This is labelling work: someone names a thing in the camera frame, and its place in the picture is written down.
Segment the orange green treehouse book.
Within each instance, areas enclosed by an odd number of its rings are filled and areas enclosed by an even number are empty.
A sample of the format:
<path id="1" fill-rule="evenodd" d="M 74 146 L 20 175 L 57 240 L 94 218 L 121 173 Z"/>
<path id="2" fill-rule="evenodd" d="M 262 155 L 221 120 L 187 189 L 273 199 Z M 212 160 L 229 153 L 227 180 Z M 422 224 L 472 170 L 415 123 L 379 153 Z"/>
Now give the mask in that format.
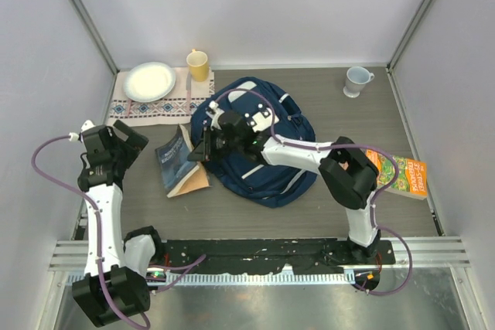
<path id="1" fill-rule="evenodd" d="M 379 171 L 377 187 L 382 188 L 394 178 L 394 166 L 388 158 L 376 151 L 366 150 L 366 155 Z M 392 158 L 398 165 L 398 177 L 386 191 L 413 199 L 426 199 L 427 165 L 424 162 L 396 155 Z"/>

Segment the dark blue Nineteen Eighty-Four book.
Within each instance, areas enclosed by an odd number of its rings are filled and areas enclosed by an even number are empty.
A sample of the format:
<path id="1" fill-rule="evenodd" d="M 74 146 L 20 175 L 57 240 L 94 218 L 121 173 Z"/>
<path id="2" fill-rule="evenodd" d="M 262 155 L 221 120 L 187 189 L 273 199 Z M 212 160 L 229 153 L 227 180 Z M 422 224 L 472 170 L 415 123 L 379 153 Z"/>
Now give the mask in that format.
<path id="1" fill-rule="evenodd" d="M 189 132 L 182 124 L 177 125 L 176 133 L 170 141 L 155 150 L 162 184 L 169 199 L 210 187 L 203 165 L 188 160 L 192 150 Z"/>

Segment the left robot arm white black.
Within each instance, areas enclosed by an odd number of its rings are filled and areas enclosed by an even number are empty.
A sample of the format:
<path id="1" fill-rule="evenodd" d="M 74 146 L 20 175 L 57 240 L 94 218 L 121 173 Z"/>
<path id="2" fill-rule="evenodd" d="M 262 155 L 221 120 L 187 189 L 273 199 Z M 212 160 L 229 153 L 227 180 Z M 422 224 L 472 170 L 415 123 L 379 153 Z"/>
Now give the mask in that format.
<path id="1" fill-rule="evenodd" d="M 122 238 L 121 203 L 125 173 L 149 140 L 121 121 L 107 126 L 90 120 L 79 140 L 85 152 L 77 185 L 87 207 L 88 252 L 84 276 L 72 285 L 73 299 L 96 327 L 124 321 L 148 329 L 148 318 L 133 318 L 150 308 L 146 271 L 163 262 L 165 249 L 150 226 Z"/>

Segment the navy blue student backpack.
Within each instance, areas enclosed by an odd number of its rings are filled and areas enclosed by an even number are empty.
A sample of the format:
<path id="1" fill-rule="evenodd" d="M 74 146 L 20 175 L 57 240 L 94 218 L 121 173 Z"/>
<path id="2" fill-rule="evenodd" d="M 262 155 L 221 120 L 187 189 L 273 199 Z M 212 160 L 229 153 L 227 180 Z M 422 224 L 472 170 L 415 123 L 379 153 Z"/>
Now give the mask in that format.
<path id="1" fill-rule="evenodd" d="M 243 77 L 206 99 L 191 117 L 191 140 L 200 141 L 203 127 L 211 123 L 207 115 L 209 103 L 217 100 L 224 111 L 230 109 L 241 116 L 254 116 L 258 106 L 265 104 L 259 97 L 248 94 L 253 90 L 270 102 L 265 108 L 274 108 L 277 115 L 275 133 L 293 140 L 316 140 L 309 120 L 289 93 L 274 83 L 256 77 Z M 303 195 L 316 181 L 316 174 L 288 166 L 263 165 L 245 158 L 238 152 L 230 153 L 219 161 L 208 161 L 204 167 L 233 193 L 262 206 L 285 206 Z"/>

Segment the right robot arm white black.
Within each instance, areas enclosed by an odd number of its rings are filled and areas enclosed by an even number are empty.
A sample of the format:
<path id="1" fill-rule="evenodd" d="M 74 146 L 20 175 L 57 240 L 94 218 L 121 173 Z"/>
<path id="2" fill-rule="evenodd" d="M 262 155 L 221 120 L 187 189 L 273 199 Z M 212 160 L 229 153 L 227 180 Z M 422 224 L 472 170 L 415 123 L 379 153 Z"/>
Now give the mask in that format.
<path id="1" fill-rule="evenodd" d="M 377 255 L 381 232 L 372 215 L 378 169 L 349 138 L 308 142 L 275 133 L 280 120 L 272 109 L 243 118 L 235 111 L 207 109 L 207 119 L 191 124 L 194 149 L 190 159 L 217 166 L 224 174 L 247 164 L 285 166 L 320 175 L 332 197 L 344 208 L 349 223 L 349 253 L 367 264 Z"/>

